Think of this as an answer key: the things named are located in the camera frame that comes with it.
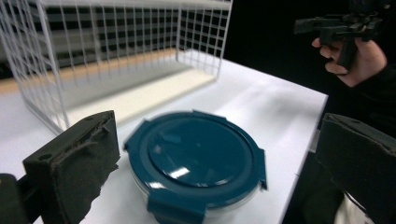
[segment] white table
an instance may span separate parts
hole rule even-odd
[[[109,176],[82,223],[157,223],[133,181],[123,142],[143,119],[192,110],[227,118],[265,150],[268,191],[258,192],[218,223],[281,222],[326,99],[323,93],[224,61],[216,83],[118,127],[120,168]],[[0,95],[0,111],[0,173],[21,178],[21,161],[55,135],[23,105],[18,92]]]

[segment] teal container lid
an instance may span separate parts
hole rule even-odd
[[[143,122],[125,142],[160,223],[202,223],[205,211],[266,189],[264,150],[222,117],[178,112]]]

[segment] black background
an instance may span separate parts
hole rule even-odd
[[[224,58],[329,95],[324,113],[357,116],[347,86],[326,72],[318,49],[318,33],[295,35],[297,19],[347,14],[347,0],[234,0]],[[395,63],[394,12],[377,39],[390,63]]]

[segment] wire cage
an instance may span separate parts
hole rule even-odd
[[[53,131],[118,122],[216,80],[233,0],[0,0],[23,101]]]

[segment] hand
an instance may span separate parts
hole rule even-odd
[[[387,65],[387,57],[373,40],[364,42],[361,38],[356,38],[355,43],[358,46],[356,59],[350,70],[347,71],[345,67],[337,64],[343,46],[342,42],[334,42],[330,46],[321,46],[318,38],[312,42],[312,46],[320,48],[320,54],[323,57],[332,59],[331,62],[326,63],[326,70],[336,74],[348,87],[354,87],[363,80],[374,76]]]

